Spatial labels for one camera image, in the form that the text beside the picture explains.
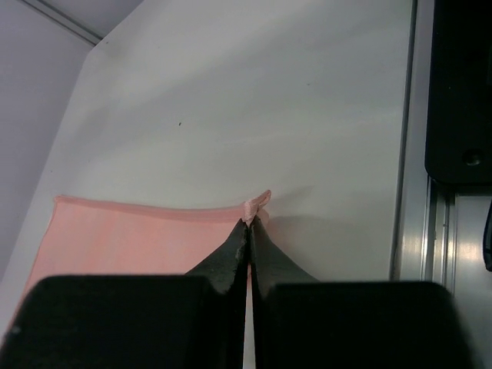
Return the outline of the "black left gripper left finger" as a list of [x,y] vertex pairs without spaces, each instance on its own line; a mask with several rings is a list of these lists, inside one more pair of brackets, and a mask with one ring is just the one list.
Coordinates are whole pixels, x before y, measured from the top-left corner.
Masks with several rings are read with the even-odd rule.
[[3,368],[240,368],[248,228],[181,275],[53,276],[24,298]]

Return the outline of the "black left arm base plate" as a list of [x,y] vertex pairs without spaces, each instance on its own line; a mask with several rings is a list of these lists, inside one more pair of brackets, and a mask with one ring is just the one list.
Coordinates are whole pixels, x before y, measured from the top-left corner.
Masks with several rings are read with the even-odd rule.
[[491,3],[437,1],[425,168],[448,186],[491,184]]

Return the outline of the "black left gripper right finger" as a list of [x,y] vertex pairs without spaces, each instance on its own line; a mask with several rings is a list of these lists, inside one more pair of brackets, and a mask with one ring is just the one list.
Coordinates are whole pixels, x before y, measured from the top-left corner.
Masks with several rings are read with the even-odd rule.
[[249,230],[259,368],[472,368],[451,294],[439,284],[321,282],[259,219]]

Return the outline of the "pink cloth napkin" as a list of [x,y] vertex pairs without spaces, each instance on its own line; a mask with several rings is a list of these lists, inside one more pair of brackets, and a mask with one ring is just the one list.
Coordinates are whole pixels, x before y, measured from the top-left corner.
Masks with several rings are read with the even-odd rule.
[[53,276],[185,274],[238,222],[249,241],[251,222],[268,218],[270,198],[266,191],[230,208],[179,210],[60,196],[18,310],[39,281]]

